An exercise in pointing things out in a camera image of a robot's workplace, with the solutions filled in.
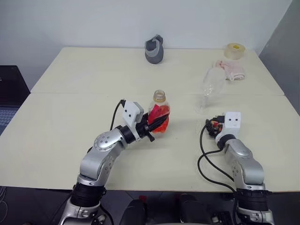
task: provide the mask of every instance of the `floor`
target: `floor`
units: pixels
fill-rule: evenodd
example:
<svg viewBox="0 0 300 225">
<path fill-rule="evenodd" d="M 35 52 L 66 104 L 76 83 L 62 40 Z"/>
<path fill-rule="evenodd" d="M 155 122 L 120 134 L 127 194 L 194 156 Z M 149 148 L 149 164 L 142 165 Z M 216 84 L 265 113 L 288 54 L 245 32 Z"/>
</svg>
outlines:
<svg viewBox="0 0 300 225">
<path fill-rule="evenodd" d="M 149 224 L 177 222 L 176 192 L 108 191 L 102 205 L 111 213 L 114 223 L 119 224 L 123 212 L 132 199 L 146 196 L 149 210 Z M 214 210 L 231 210 L 233 202 L 222 193 L 192 193 L 199 201 L 211 205 Z M 57 206 L 68 195 L 68 191 L 8 187 L 5 201 L 8 214 L 1 225 L 22 225 L 31 222 L 35 225 L 49 224 L 49 218 Z M 298 225 L 300 212 L 300 192 L 275 193 L 270 195 L 269 207 L 273 211 L 276 225 Z M 3 204 L 0 205 L 0 220 L 3 217 Z M 60 219 L 59 212 L 53 224 Z"/>
</svg>

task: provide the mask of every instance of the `white wall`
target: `white wall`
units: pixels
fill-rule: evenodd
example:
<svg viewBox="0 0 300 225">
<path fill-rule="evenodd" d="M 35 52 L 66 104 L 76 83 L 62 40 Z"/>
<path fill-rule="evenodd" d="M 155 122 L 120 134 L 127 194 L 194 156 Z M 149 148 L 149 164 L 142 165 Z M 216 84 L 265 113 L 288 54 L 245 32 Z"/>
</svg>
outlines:
<svg viewBox="0 0 300 225">
<path fill-rule="evenodd" d="M 263 49 L 291 0 L 0 0 L 0 64 L 31 89 L 64 46 Z"/>
</svg>

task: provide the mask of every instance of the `laptop keyboard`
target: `laptop keyboard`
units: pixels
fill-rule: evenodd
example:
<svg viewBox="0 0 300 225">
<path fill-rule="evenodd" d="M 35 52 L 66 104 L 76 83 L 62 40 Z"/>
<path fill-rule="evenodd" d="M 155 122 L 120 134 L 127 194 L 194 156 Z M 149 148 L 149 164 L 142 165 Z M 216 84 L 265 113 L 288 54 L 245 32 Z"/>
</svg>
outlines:
<svg viewBox="0 0 300 225">
<path fill-rule="evenodd" d="M 0 126 L 7 126 L 14 117 L 16 110 L 1 110 L 0 109 Z"/>
</svg>

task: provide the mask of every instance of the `red liquid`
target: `red liquid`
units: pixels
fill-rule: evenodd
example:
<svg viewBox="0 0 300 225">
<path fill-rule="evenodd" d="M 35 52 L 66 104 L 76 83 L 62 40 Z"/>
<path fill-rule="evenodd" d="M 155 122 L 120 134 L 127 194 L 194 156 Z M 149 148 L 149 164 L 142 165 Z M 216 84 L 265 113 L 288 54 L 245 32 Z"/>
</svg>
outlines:
<svg viewBox="0 0 300 225">
<path fill-rule="evenodd" d="M 148 115 L 148 124 L 151 124 L 156 118 L 170 114 L 170 107 L 168 105 L 155 105 Z M 156 128 L 153 133 L 164 133 L 167 129 L 169 123 L 169 117 L 164 121 L 164 123 Z"/>
</svg>

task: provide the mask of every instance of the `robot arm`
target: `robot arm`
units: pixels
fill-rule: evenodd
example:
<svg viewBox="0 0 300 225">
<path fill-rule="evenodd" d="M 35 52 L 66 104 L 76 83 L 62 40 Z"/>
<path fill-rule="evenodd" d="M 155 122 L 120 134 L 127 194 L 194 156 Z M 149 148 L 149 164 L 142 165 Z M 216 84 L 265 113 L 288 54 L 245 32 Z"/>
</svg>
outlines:
<svg viewBox="0 0 300 225">
<path fill-rule="evenodd" d="M 98 224 L 96 215 L 100 199 L 106 193 L 105 184 L 115 159 L 128 144 L 139 141 L 158 128 L 168 115 L 157 118 L 148 125 L 148 115 L 143 115 L 143 108 L 137 102 L 123 100 L 123 119 L 125 126 L 100 134 L 93 147 L 83 158 L 77 183 L 68 199 L 60 219 L 60 225 L 66 224 Z"/>
<path fill-rule="evenodd" d="M 262 165 L 253 158 L 253 154 L 241 140 L 240 112 L 226 112 L 207 120 L 207 130 L 225 153 L 225 159 L 232 169 L 238 199 L 237 214 L 246 224 L 274 225 L 272 211 L 267 204 L 268 191 L 265 190 Z"/>
</svg>

